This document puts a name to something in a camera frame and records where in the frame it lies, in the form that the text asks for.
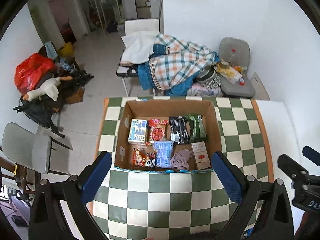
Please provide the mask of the white red small box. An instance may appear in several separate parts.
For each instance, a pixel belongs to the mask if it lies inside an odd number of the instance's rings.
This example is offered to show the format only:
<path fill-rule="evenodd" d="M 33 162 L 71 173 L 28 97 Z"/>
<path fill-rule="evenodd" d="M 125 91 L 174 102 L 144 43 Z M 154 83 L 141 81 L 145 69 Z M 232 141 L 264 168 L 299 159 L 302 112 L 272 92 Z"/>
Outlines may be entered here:
<path fill-rule="evenodd" d="M 204 141 L 192 143 L 191 149 L 194 154 L 196 169 L 198 171 L 211 168 L 210 159 L 208 157 L 208 152 Z"/>

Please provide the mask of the orange snack packet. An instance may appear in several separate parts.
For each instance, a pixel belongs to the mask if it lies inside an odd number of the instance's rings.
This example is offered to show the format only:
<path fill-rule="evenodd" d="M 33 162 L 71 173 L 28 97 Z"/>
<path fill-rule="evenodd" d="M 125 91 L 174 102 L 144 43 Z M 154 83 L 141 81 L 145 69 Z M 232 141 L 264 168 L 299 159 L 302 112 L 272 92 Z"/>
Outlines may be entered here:
<path fill-rule="evenodd" d="M 137 167 L 149 167 L 155 168 L 156 167 L 156 154 L 155 152 L 144 152 L 138 148 L 133 149 L 133 156 L 132 156 L 133 165 Z"/>

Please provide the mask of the purple cloth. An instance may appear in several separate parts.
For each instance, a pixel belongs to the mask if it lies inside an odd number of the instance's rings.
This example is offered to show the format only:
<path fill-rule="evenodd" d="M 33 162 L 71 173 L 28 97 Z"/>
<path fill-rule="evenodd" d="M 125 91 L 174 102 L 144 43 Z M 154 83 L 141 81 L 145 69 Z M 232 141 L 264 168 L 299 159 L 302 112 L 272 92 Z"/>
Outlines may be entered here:
<path fill-rule="evenodd" d="M 189 149 L 183 149 L 176 152 L 170 162 L 172 170 L 175 172 L 190 171 L 193 168 L 192 164 L 189 164 L 189 160 L 193 157 L 193 153 Z"/>

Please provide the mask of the green packet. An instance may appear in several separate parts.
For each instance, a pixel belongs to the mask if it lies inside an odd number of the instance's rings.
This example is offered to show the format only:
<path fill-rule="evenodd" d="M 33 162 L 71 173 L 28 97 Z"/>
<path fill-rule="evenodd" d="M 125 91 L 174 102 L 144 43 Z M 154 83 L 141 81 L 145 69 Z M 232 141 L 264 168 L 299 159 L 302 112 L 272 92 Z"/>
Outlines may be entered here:
<path fill-rule="evenodd" d="M 192 144 L 196 142 L 206 141 L 207 133 L 202 121 L 202 115 L 187 114 L 185 118 L 190 127 L 189 142 Z"/>

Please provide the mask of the yellow blue tissue pack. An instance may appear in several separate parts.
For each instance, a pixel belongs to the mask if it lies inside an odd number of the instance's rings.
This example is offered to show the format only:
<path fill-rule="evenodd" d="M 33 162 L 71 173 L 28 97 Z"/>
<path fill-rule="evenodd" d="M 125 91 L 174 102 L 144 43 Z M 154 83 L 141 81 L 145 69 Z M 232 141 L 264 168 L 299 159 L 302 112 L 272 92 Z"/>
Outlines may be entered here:
<path fill-rule="evenodd" d="M 128 142 L 130 144 L 145 145 L 147 138 L 147 120 L 132 119 Z"/>

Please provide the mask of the black wipes packet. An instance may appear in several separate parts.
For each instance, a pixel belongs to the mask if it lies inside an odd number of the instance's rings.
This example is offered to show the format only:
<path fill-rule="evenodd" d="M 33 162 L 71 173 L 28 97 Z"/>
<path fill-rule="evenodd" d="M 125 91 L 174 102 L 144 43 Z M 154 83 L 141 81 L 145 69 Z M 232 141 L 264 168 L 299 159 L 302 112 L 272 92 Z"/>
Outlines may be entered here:
<path fill-rule="evenodd" d="M 171 141 L 175 145 L 186 145 L 189 143 L 189 134 L 187 131 L 187 120 L 183 116 L 170 116 L 169 124 L 171 128 Z"/>

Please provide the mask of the light blue tissue pack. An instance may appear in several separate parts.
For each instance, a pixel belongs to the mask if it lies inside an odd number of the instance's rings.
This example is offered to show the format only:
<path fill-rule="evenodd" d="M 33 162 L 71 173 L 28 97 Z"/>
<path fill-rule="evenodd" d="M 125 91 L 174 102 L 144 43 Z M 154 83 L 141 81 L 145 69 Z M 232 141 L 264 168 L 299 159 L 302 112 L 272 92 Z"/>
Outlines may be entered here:
<path fill-rule="evenodd" d="M 153 149 L 156 152 L 156 166 L 160 168 L 171 168 L 171 155 L 174 143 L 171 140 L 155 141 Z"/>

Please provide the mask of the red floral wet wipes pack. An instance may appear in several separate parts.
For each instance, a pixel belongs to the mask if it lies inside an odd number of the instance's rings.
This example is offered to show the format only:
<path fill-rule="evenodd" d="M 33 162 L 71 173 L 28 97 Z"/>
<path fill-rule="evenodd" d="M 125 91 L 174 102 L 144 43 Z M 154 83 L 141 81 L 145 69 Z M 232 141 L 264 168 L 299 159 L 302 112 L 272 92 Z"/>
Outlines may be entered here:
<path fill-rule="evenodd" d="M 165 139 L 168 124 L 168 119 L 149 119 L 148 139 L 146 141 L 146 144 L 153 145 L 154 142 Z"/>

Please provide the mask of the green white checkered tablecloth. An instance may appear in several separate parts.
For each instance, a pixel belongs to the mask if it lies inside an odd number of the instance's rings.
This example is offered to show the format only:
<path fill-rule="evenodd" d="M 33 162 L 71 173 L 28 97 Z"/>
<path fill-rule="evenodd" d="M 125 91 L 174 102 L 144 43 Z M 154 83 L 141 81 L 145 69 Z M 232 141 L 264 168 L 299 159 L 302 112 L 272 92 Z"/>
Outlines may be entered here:
<path fill-rule="evenodd" d="M 212 98 L 222 151 L 244 174 L 273 179 L 270 146 L 258 103 Z M 153 173 L 112 168 L 93 201 L 93 217 L 109 239 L 217 235 L 235 211 L 213 171 Z"/>

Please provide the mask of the grey chair left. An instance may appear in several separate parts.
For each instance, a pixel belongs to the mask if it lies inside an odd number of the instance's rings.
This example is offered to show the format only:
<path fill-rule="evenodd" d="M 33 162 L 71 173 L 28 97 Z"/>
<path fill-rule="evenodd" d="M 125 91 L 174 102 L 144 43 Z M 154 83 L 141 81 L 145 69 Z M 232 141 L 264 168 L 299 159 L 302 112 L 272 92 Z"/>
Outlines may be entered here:
<path fill-rule="evenodd" d="M 36 135 L 13 122 L 6 125 L 2 137 L 2 151 L 14 163 L 40 174 L 67 176 L 68 173 L 50 169 L 53 144 L 71 149 L 49 135 Z"/>

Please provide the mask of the white plush goose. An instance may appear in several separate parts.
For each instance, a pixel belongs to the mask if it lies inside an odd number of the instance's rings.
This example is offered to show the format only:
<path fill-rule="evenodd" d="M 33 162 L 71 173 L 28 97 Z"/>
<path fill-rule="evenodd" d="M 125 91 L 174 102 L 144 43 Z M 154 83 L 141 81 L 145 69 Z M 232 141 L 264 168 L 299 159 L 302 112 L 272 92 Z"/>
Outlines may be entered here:
<path fill-rule="evenodd" d="M 41 96 L 47 95 L 52 100 L 57 101 L 59 90 L 58 87 L 61 85 L 62 81 L 71 81 L 73 80 L 72 76 L 65 77 L 52 77 L 44 81 L 42 85 L 38 89 L 34 89 L 25 94 L 22 99 L 31 102 L 36 98 L 40 98 Z"/>

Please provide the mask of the snack bag on chair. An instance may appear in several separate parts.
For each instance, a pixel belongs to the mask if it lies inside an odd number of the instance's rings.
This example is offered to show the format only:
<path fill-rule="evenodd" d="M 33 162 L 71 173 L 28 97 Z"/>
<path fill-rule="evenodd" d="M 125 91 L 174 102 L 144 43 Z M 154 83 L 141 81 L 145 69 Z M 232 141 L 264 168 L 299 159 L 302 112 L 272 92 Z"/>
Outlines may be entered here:
<path fill-rule="evenodd" d="M 218 74 L 220 74 L 233 85 L 238 83 L 242 78 L 242 75 L 233 67 L 231 67 L 226 61 L 219 62 L 214 68 Z"/>

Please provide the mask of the red plastic bag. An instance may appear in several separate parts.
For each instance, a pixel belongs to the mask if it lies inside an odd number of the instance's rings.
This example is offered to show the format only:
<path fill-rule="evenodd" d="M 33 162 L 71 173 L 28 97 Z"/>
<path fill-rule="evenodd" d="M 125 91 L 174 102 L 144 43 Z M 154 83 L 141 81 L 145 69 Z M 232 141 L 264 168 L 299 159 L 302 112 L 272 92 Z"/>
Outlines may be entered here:
<path fill-rule="evenodd" d="M 56 69 L 52 59 L 33 53 L 16 67 L 15 86 L 24 95 L 33 90 L 47 72 L 54 72 Z"/>

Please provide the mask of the yellow bag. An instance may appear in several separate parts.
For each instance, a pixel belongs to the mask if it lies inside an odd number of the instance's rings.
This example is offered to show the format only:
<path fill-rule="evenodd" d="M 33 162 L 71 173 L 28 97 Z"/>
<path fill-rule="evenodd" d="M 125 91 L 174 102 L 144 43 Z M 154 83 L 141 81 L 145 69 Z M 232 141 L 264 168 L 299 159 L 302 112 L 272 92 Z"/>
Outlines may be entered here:
<path fill-rule="evenodd" d="M 58 54 L 60 57 L 72 58 L 74 55 L 74 48 L 71 42 L 65 43 L 59 50 Z"/>

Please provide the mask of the white cloth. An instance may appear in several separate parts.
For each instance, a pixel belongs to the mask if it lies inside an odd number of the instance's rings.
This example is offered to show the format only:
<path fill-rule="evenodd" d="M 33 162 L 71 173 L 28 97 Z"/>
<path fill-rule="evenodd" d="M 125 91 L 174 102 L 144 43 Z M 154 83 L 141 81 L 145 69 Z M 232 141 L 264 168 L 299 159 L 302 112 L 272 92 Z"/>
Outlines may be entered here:
<path fill-rule="evenodd" d="M 153 45 L 158 31 L 138 31 L 130 35 L 122 36 L 125 50 L 121 56 L 120 64 L 141 64 L 149 60 L 153 53 Z"/>

